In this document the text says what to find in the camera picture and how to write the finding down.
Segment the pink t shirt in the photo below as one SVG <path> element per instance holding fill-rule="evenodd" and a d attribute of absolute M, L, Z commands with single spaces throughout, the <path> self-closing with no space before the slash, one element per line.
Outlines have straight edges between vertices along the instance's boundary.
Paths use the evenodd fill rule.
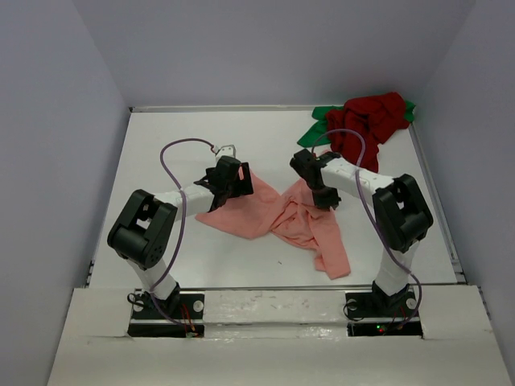
<path fill-rule="evenodd" d="M 332 209 L 318 209 L 311 190 L 298 179 L 282 194 L 251 174 L 253 194 L 228 199 L 223 207 L 196 220 L 248 240 L 271 233 L 297 248 L 314 252 L 314 268 L 334 280 L 351 273 L 340 227 Z"/>

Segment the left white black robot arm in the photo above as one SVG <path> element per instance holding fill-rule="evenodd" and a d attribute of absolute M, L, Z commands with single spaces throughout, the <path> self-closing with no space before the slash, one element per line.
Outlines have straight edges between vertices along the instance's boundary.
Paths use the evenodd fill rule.
<path fill-rule="evenodd" d="M 188 187 L 160 196 L 142 189 L 131 194 L 109 231 L 107 244 L 138 275 L 146 295 L 144 306 L 162 318 L 177 311 L 180 285 L 163 260 L 174 224 L 179 223 L 181 242 L 187 217 L 210 213 L 230 199 L 251 194 L 249 164 L 226 155 Z"/>

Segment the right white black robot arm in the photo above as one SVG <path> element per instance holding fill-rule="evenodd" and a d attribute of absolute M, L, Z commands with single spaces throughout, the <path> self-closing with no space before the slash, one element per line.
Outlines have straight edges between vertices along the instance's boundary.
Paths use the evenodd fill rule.
<path fill-rule="evenodd" d="M 434 223 L 417 181 L 408 174 L 379 175 L 334 152 L 316 157 L 300 150 L 290 166 L 305 181 L 319 209 L 337 208 L 341 192 L 361 200 L 383 244 L 366 306 L 380 315 L 391 314 L 407 298 L 414 253 Z"/>

